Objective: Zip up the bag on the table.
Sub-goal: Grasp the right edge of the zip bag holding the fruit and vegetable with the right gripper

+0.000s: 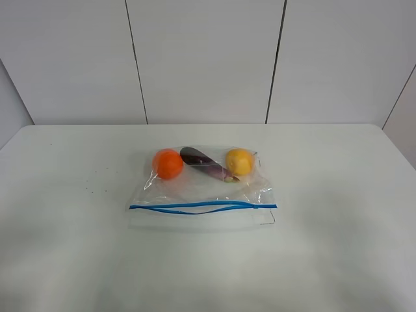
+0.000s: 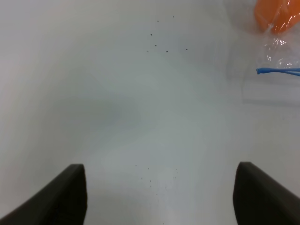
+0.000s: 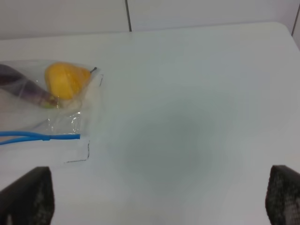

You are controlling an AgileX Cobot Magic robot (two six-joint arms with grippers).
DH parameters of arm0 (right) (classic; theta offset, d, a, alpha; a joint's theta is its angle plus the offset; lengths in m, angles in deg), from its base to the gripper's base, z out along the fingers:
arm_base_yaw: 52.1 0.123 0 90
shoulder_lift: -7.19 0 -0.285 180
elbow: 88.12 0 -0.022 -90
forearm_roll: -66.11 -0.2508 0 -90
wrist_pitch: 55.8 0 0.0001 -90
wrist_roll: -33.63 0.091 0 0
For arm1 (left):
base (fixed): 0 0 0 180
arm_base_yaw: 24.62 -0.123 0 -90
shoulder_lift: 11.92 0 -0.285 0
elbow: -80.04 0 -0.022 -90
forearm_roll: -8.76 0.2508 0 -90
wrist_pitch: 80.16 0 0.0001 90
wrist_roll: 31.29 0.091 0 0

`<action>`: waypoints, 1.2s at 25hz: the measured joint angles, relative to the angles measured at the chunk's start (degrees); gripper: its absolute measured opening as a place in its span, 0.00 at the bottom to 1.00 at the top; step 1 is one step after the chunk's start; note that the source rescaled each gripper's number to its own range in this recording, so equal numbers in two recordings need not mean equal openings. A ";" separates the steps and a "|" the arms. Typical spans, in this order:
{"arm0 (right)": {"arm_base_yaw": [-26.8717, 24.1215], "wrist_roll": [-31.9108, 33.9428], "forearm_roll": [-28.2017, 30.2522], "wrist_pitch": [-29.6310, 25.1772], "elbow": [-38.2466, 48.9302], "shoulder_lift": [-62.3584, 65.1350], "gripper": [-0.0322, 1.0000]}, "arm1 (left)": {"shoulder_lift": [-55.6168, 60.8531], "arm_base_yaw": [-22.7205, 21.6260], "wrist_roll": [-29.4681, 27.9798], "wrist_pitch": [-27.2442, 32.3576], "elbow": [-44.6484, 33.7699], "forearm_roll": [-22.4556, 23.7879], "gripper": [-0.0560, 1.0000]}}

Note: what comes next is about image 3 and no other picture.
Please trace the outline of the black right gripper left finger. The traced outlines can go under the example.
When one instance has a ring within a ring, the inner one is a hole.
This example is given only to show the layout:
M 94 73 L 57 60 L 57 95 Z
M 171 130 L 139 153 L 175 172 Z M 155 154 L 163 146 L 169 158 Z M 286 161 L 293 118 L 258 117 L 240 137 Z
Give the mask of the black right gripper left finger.
M 51 170 L 36 167 L 0 191 L 2 225 L 49 225 L 55 211 Z

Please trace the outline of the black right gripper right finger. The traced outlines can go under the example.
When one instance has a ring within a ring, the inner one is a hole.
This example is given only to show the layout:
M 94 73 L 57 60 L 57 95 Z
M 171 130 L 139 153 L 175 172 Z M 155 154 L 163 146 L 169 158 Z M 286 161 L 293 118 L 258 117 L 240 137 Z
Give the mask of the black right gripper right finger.
M 265 198 L 267 216 L 272 225 L 300 223 L 300 174 L 285 165 L 274 165 Z

